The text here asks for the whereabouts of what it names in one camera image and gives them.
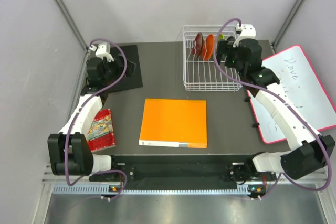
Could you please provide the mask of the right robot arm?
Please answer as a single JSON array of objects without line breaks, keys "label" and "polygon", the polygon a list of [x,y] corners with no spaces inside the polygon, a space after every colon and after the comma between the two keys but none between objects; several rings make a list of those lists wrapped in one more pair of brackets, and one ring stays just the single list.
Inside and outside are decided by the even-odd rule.
[{"label": "right robot arm", "polygon": [[330,156],[335,147],[332,136],[322,136],[298,112],[286,95],[280,79],[262,65],[262,47],[255,39],[243,39],[237,47],[232,41],[220,40],[219,52],[214,62],[234,68],[240,78],[237,83],[245,86],[261,103],[282,130],[290,151],[285,153],[260,153],[245,166],[245,174],[252,180],[264,172],[284,173],[289,180],[297,180],[323,167],[332,177]]}]

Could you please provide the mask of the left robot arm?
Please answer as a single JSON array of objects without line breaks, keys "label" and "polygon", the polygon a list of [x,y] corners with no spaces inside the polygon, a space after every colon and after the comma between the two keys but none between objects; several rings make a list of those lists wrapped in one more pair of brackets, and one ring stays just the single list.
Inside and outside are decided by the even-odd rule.
[{"label": "left robot arm", "polygon": [[127,71],[127,58],[121,53],[123,69],[118,78],[108,86],[93,94],[82,95],[66,125],[56,134],[48,137],[47,145],[51,170],[54,175],[66,177],[78,175],[80,178],[91,174],[102,174],[107,180],[114,180],[119,168],[112,163],[109,155],[93,154],[88,141],[88,133],[96,114],[103,106],[101,95],[119,83]]}]

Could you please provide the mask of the orange plate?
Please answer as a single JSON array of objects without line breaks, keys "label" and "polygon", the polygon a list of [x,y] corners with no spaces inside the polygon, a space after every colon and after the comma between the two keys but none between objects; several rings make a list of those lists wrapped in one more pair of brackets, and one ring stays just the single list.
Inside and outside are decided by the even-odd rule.
[{"label": "orange plate", "polygon": [[203,61],[208,61],[212,57],[214,46],[215,46],[215,37],[213,34],[209,34],[207,38],[204,40],[202,47]]}]

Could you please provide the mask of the red floral plate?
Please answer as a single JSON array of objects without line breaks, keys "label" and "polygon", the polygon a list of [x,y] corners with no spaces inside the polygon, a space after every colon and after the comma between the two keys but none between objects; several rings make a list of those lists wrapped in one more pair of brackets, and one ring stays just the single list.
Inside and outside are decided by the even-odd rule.
[{"label": "red floral plate", "polygon": [[198,33],[196,35],[191,53],[193,59],[202,59],[203,61],[205,61],[207,49],[206,41],[204,40],[202,33]]}]

